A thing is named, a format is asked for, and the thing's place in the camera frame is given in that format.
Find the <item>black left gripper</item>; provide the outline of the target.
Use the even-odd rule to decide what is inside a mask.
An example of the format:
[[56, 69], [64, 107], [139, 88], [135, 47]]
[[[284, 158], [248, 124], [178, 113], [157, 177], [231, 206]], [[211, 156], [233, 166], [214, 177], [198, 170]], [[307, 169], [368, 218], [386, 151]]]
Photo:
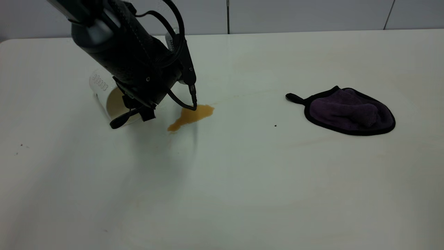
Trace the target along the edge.
[[115, 34], [104, 42], [104, 67], [117, 79], [123, 95], [112, 104], [110, 127], [156, 118], [155, 108], [182, 77], [179, 60], [167, 65], [172, 52], [149, 33]]

